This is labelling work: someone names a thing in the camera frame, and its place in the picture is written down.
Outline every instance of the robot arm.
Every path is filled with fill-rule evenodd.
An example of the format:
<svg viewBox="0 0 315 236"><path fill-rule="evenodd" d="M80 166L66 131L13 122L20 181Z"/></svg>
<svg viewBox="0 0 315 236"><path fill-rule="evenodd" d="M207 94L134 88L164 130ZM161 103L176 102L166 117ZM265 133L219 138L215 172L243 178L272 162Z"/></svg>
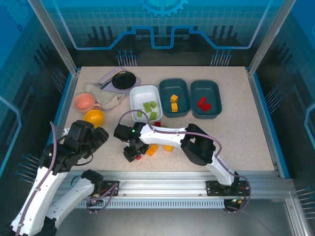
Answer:
<svg viewBox="0 0 315 236"><path fill-rule="evenodd" d="M137 155L145 154L149 144L171 145L181 148L187 158L194 164L205 166L224 186L237 185L238 178L219 163L224 163L220 157L215 158L216 147L213 141L201 136L183 134L183 131L194 133L206 133L195 124L189 124L187 128L170 129L153 126L154 130L146 123L136 122L133 127L118 124L114 131L114 137L127 143L124 148L125 158L131 162ZM158 133L156 131L170 132L172 134Z"/></svg>
<svg viewBox="0 0 315 236"><path fill-rule="evenodd" d="M57 228L65 217L77 204L91 195L99 193L103 183L103 176L88 170L79 182L60 201L49 207L59 185L81 158L87 159L108 139L109 135L103 128L94 129L91 123L78 120L74 122L63 144L57 144L57 155L54 166L39 190L36 189L51 163L53 145L48 145L39 161L37 176L21 211L11 223L11 230L7 235L55 235ZM28 206L23 224L21 217Z"/></svg>

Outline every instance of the glass panel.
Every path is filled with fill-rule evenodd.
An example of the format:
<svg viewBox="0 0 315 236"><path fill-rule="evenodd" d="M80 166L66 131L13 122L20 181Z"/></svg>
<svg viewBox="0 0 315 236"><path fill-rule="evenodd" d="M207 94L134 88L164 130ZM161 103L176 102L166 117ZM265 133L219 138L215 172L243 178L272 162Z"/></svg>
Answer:
<svg viewBox="0 0 315 236"><path fill-rule="evenodd" d="M0 22L0 222L6 224L37 166L22 156L41 156L69 72L26 0L0 0Z"/></svg>
<svg viewBox="0 0 315 236"><path fill-rule="evenodd" d="M315 5L299 0L257 70L289 173L298 190L315 188L314 55ZM314 205L306 206L311 208L307 212L313 211Z"/></svg>
<svg viewBox="0 0 315 236"><path fill-rule="evenodd" d="M44 0L78 67L249 65L283 0Z"/></svg>

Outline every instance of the black frying pan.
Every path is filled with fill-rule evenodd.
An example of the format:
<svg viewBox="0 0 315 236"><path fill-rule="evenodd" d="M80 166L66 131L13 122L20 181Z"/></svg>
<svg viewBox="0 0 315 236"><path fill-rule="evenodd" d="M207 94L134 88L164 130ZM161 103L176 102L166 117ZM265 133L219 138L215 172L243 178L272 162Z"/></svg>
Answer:
<svg viewBox="0 0 315 236"><path fill-rule="evenodd" d="M121 71L113 76L113 79L102 86L101 89L105 88L110 82L117 89L129 89L136 83L136 77L129 71Z"/></svg>

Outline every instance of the red block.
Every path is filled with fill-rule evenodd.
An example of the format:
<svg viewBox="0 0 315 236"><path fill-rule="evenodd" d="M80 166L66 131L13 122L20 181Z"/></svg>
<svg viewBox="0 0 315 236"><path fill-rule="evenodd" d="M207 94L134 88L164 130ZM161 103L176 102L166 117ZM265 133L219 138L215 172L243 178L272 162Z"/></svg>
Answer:
<svg viewBox="0 0 315 236"><path fill-rule="evenodd" d="M203 106L203 104L204 104L205 102L206 102L206 97L202 97L202 98L199 100L197 106L198 106L199 108L202 108L202 106Z"/></svg>
<svg viewBox="0 0 315 236"><path fill-rule="evenodd" d="M201 109L202 109L204 112L206 112L206 111L210 110L211 107L212 107L211 104L210 104L210 103L207 103L207 104L203 105L203 106L201 107Z"/></svg>

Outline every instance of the gear logo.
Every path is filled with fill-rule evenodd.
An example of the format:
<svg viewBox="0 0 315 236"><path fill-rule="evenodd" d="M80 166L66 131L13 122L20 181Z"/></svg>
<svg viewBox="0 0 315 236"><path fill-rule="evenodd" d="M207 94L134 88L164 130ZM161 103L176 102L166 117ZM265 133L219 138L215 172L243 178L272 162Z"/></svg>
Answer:
<svg viewBox="0 0 315 236"><path fill-rule="evenodd" d="M31 13L27 0L0 0L1 6L6 7L12 18L20 25L24 25Z"/></svg>
<svg viewBox="0 0 315 236"><path fill-rule="evenodd" d="M164 17L177 14L178 9L184 9L184 4L187 4L188 0L138 0L138 2L142 10L147 10L148 14Z"/></svg>

